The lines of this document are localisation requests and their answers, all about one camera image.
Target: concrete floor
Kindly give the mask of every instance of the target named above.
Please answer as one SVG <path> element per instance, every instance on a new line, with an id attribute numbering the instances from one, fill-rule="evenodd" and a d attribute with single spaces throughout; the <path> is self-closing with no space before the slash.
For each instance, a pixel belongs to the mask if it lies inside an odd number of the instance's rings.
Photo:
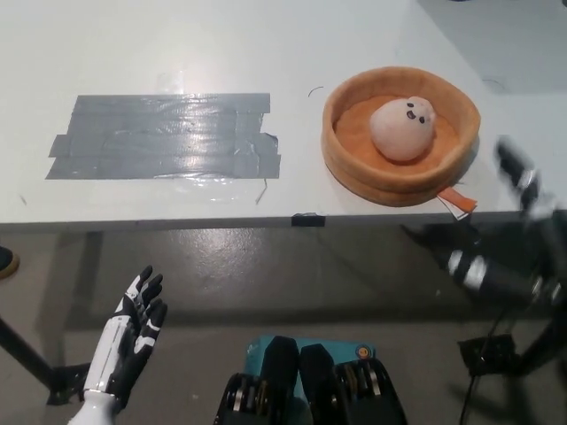
<path id="1" fill-rule="evenodd" d="M 0 314 L 58 365 L 89 361 L 146 264 L 164 274 L 170 314 L 120 425 L 211 424 L 227 379 L 261 334 L 368 341 L 411 424 L 456 424 L 468 385 L 456 342 L 484 334 L 493 316 L 398 228 L 8 235 L 0 243 L 22 259 L 0 283 Z M 520 347 L 542 325 L 518 322 Z M 486 377 L 469 424 L 566 423 L 563 392 L 556 364 L 523 381 Z M 79 408 L 46 407 L 46 397 L 0 351 L 0 425 L 63 424 Z"/>

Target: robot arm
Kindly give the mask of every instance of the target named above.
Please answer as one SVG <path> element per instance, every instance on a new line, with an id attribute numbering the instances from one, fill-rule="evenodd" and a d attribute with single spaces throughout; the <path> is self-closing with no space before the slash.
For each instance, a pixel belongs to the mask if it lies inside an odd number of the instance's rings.
<path id="1" fill-rule="evenodd" d="M 84 404 L 70 425 L 112 425 L 150 358 L 167 315 L 157 296 L 163 276 L 138 275 L 108 320 L 98 341 L 84 386 Z"/>

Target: duct tape strip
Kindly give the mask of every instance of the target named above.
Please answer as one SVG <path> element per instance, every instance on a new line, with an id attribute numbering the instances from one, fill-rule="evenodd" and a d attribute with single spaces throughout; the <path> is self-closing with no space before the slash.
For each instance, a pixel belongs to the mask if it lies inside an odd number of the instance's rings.
<path id="1" fill-rule="evenodd" d="M 148 135 L 131 133 L 58 135 L 50 157 L 143 157 L 189 155 L 277 155 L 277 138 L 266 133 Z"/>
<path id="2" fill-rule="evenodd" d="M 188 94 L 157 96 L 79 96 L 74 112 L 179 117 L 204 106 L 238 113 L 269 113 L 269 93 Z"/>
<path id="3" fill-rule="evenodd" d="M 182 135 L 186 133 L 253 134 L 259 133 L 263 115 L 237 114 L 236 112 L 208 111 L 181 117 L 132 114 L 76 114 L 74 113 L 67 133 L 145 133 L 150 135 Z"/>
<path id="4" fill-rule="evenodd" d="M 132 180 L 156 178 L 276 179 L 280 156 L 55 158 L 47 180 Z"/>

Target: metal stand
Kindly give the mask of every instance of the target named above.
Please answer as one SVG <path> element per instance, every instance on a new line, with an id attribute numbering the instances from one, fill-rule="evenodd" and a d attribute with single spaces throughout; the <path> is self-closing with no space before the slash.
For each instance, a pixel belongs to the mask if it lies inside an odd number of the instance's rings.
<path id="1" fill-rule="evenodd" d="M 48 405 L 60 406 L 75 394 L 82 397 L 90 363 L 52 367 L 0 317 L 0 346 L 49 391 Z"/>

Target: white plush seal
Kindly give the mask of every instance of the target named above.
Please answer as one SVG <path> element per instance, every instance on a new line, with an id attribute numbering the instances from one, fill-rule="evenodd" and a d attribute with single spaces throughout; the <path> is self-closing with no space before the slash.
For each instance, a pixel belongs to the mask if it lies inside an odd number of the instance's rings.
<path id="1" fill-rule="evenodd" d="M 392 161 L 409 161 L 421 155 L 433 141 L 435 111 L 420 97 L 383 104 L 370 117 L 372 142 Z"/>

